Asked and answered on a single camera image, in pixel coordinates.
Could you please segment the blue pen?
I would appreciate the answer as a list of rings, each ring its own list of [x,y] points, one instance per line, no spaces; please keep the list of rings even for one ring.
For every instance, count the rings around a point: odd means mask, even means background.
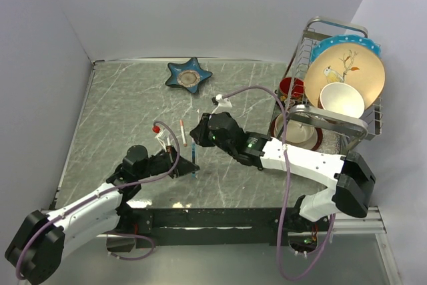
[[[192,163],[195,164],[196,163],[196,144],[194,142],[194,140],[191,141],[191,159],[192,159]],[[197,172],[193,171],[192,172],[192,177],[193,178],[197,178]]]

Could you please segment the white marker orange tip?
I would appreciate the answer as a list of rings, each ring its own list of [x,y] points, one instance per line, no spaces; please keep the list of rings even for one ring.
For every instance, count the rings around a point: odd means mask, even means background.
[[[185,134],[184,122],[182,119],[179,121],[179,125],[180,125],[181,139],[182,139],[183,146],[187,147],[187,138]]]

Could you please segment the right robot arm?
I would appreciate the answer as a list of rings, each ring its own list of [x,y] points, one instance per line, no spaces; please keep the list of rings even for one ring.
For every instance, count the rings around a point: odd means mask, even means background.
[[[281,170],[308,178],[325,190],[301,199],[292,223],[307,230],[324,216],[342,212],[365,218],[376,178],[357,152],[322,154],[285,144],[261,133],[244,131],[228,113],[203,113],[190,136],[201,147],[216,146],[245,166]]]

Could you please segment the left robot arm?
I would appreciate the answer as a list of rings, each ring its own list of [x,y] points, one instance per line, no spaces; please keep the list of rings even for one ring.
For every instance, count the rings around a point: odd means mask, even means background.
[[[198,170],[198,165],[181,157],[173,146],[153,156],[144,146],[132,146],[114,173],[91,193],[58,210],[28,214],[6,249],[5,259],[15,267],[19,280],[41,284],[62,259],[91,239],[112,230],[128,231],[133,217],[126,212],[127,202],[142,184]]]

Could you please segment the blue star-shaped dish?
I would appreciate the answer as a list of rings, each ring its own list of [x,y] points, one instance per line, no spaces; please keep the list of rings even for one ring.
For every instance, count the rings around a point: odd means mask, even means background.
[[[167,68],[170,76],[165,81],[165,85],[183,88],[192,94],[197,93],[198,86],[213,75],[212,72],[204,70],[200,66],[196,57],[190,58],[185,63],[169,62]]]

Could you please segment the red rimmed bowl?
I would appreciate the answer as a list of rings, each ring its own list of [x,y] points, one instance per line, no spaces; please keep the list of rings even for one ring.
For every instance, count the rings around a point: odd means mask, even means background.
[[[269,132],[271,136],[277,137],[283,128],[283,115],[277,115],[271,122]],[[318,127],[313,127],[290,120],[286,130],[286,142],[290,145],[316,151],[323,141],[323,132]]]

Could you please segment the red cup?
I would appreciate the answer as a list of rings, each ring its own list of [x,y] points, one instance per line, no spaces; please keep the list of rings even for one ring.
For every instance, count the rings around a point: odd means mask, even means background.
[[[276,94],[286,109],[303,104],[304,82],[297,77],[285,77],[280,81]]]

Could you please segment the metal dish rack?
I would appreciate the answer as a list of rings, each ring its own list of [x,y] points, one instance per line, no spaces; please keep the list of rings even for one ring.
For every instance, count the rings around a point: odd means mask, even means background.
[[[290,144],[318,151],[337,143],[337,153],[346,154],[381,134],[385,80],[380,44],[365,27],[315,16],[275,90],[268,133],[280,137],[288,121]]]

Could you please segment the white bowl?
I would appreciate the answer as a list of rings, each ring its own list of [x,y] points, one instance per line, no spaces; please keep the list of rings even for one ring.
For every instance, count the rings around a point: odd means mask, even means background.
[[[365,111],[362,95],[346,83],[329,83],[320,92],[318,106],[349,117],[360,118]]]

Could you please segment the blue dotted plate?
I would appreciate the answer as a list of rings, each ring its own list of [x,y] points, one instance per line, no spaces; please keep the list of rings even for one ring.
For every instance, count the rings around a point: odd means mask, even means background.
[[[325,50],[342,43],[355,43],[369,49],[378,57],[381,56],[380,46],[374,43],[370,38],[345,34],[328,37],[315,45],[311,52],[310,62],[313,63]]]

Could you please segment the tan bird plate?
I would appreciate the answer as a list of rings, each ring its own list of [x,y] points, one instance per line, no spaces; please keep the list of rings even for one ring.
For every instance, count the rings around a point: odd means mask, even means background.
[[[345,83],[357,89],[370,107],[381,95],[386,72],[382,60],[357,43],[341,43],[323,51],[310,64],[304,78],[304,93],[317,106],[321,90],[329,83]]]

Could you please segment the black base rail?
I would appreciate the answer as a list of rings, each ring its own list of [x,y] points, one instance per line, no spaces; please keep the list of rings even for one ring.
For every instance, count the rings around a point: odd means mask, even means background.
[[[280,214],[280,208],[130,208],[114,231],[147,236],[157,246],[275,246]]]

